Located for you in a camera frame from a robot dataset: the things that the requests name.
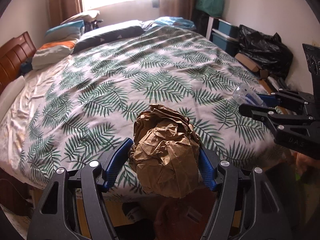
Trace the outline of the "clear plastic blister pack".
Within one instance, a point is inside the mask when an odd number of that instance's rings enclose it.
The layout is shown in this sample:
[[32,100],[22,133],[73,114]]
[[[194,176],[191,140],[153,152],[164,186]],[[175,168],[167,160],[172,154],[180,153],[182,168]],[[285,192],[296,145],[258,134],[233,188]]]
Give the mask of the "clear plastic blister pack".
[[233,99],[239,104],[242,105],[244,103],[266,107],[266,104],[259,97],[259,95],[254,92],[248,85],[245,83],[240,83],[238,87],[233,92]]

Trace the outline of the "brown paper ball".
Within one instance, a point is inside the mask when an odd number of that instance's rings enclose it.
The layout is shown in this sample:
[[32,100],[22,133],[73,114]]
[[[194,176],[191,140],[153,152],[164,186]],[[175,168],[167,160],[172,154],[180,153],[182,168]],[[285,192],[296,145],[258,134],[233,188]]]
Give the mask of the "brown paper ball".
[[129,164],[145,193],[183,198],[199,183],[201,140],[190,119],[160,104],[136,118]]

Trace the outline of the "cardboard box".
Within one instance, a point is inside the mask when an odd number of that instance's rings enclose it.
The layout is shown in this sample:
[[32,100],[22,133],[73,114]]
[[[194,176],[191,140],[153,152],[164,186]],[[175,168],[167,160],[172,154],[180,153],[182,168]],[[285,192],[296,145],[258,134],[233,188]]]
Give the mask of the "cardboard box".
[[269,71],[263,69],[259,64],[257,64],[255,61],[253,61],[246,55],[242,53],[237,53],[235,59],[237,59],[243,66],[245,66],[248,70],[257,75],[260,79],[268,78]]

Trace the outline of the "black garbage bag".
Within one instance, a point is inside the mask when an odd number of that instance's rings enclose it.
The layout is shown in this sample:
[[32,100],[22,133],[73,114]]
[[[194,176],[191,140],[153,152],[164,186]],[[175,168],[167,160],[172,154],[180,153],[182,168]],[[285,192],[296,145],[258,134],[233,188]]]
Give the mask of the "black garbage bag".
[[293,53],[282,43],[278,33],[266,35],[245,25],[239,25],[239,51],[261,68],[278,78],[286,79],[293,61]]

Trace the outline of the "white shelf with blue bins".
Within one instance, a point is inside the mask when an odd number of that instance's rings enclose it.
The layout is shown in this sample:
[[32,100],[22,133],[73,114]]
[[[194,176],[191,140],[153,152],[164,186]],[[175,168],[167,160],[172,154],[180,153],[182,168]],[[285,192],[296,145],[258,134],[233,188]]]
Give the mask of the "white shelf with blue bins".
[[239,52],[239,27],[220,18],[209,17],[206,39],[232,57]]

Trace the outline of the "palm leaf print bedspread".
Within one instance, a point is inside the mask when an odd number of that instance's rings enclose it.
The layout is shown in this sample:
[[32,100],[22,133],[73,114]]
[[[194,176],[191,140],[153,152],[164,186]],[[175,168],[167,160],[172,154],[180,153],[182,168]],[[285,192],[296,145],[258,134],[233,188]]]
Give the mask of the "palm leaf print bedspread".
[[[261,123],[241,116],[233,92],[257,78],[203,36],[174,27],[105,43],[31,70],[1,102],[1,168],[43,189],[59,167],[83,168],[126,137],[136,118],[160,104],[187,116],[204,147],[239,168],[272,167],[285,150]],[[122,167],[108,198],[146,194]]]

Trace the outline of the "teal bag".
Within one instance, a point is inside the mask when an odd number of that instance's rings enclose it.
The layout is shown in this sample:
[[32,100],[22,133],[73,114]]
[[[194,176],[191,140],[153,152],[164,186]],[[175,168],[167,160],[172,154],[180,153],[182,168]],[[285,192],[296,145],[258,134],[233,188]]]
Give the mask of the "teal bag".
[[224,0],[196,0],[195,9],[212,17],[221,17],[223,15]]

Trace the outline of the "light blue blanket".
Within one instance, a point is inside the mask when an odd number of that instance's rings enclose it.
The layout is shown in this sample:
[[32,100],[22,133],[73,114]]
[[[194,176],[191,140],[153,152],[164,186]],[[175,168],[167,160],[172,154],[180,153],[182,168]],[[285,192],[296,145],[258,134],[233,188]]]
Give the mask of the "light blue blanket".
[[163,26],[170,26],[180,29],[187,29],[187,30],[196,30],[195,24],[190,21],[186,20],[182,17],[159,17],[155,20],[149,20],[142,23],[142,28],[144,30],[150,30],[154,27],[163,27]]

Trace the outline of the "orange grey white pillow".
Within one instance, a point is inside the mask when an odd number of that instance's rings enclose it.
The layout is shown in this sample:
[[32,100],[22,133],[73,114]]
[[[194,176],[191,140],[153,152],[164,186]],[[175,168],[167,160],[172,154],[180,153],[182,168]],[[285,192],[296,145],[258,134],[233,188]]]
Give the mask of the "orange grey white pillow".
[[39,70],[56,64],[71,55],[77,40],[49,42],[41,46],[33,55],[31,64],[34,70]]

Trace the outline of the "wooden headboard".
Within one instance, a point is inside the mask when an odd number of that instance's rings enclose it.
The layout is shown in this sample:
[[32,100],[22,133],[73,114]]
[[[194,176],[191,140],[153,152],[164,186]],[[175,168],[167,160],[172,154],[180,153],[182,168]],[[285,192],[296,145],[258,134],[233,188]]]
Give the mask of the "wooden headboard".
[[36,52],[27,31],[13,37],[0,49],[0,93],[19,76],[20,66]]

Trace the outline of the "dark grey triangle pillow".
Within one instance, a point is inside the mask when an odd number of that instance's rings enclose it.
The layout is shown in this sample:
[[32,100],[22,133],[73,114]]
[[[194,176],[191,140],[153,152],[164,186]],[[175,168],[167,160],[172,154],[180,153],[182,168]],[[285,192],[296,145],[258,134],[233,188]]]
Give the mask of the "dark grey triangle pillow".
[[136,25],[117,30],[103,31],[101,34],[93,34],[92,36],[85,37],[79,40],[73,48],[72,55],[88,48],[97,47],[105,43],[137,37],[142,35],[143,33],[144,29]]

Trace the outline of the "blue white pillow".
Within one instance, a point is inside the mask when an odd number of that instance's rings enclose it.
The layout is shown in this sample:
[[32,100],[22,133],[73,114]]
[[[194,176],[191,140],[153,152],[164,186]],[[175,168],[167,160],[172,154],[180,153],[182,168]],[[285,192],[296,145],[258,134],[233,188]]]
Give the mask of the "blue white pillow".
[[46,43],[57,41],[78,40],[84,34],[84,21],[75,21],[53,27],[46,31],[44,41]]

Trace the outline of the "brown curtain left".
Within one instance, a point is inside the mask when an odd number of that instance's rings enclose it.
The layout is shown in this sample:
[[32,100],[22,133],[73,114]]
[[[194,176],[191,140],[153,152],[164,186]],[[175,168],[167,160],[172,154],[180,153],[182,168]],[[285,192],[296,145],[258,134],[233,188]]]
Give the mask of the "brown curtain left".
[[82,0],[48,0],[48,2],[50,23],[52,27],[83,12]]

